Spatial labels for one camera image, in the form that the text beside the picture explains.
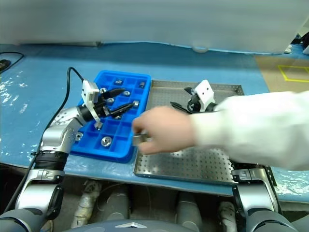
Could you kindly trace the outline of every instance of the blue table surface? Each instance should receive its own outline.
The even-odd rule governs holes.
[[[0,146],[2,163],[26,167],[43,129],[62,103],[66,90],[66,71],[75,67],[84,78],[93,80],[101,70],[149,74],[153,80],[242,85],[246,95],[268,92],[253,55],[209,51],[198,54],[191,49],[155,43],[109,44],[102,47],[59,45],[1,45],[0,51],[19,51],[25,58],[1,74]],[[290,58],[309,58],[293,46]],[[15,60],[18,55],[0,58]],[[66,107],[81,99],[81,83],[71,80]],[[67,174],[141,185],[162,186],[186,191],[232,195],[231,186],[194,183],[133,174],[135,156],[128,163],[115,163],[70,155]],[[309,172],[274,168],[279,199],[309,202]]]

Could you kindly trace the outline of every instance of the human hand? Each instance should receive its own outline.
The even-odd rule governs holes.
[[[133,121],[135,133],[147,131],[151,141],[139,144],[143,154],[175,152],[195,145],[189,115],[166,106],[144,112]]]

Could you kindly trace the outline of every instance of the yellow tape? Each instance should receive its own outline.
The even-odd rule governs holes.
[[[300,80],[300,79],[289,79],[282,68],[296,68],[296,69],[304,69],[309,74],[309,67],[307,66],[292,66],[292,65],[278,65],[278,69],[280,70],[283,78],[285,81],[291,82],[302,82],[302,83],[309,83],[309,80]]]

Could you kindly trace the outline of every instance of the metal nut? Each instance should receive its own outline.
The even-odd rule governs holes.
[[[115,85],[121,85],[122,84],[122,80],[116,80],[115,81]]]
[[[107,91],[107,88],[100,88],[100,93],[105,93]]]
[[[129,91],[124,91],[124,92],[123,92],[123,95],[125,95],[125,96],[130,96],[130,94],[131,94],[131,93],[130,93]]]
[[[76,136],[75,136],[75,141],[80,141],[82,139],[83,135],[84,135],[83,133],[77,132]]]
[[[108,98],[106,101],[107,101],[108,104],[113,104],[115,99],[114,98]]]
[[[134,103],[134,106],[133,106],[133,107],[134,107],[134,108],[138,108],[140,102],[137,101],[137,100],[135,100],[135,101],[133,101],[133,103]]]
[[[140,82],[140,88],[144,88],[145,87],[145,82]]]
[[[112,144],[112,138],[109,136],[105,136],[103,137],[103,139],[101,140],[101,145],[103,147],[107,147],[110,146]]]
[[[95,126],[95,128],[96,128],[97,130],[100,130],[100,129],[102,128],[102,126],[103,126],[103,123],[100,122],[100,121],[98,121],[98,122],[96,122],[96,123],[94,124],[94,126]]]

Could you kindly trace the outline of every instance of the white wall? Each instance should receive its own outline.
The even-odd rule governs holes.
[[[309,0],[0,0],[0,43],[153,41],[281,53]]]

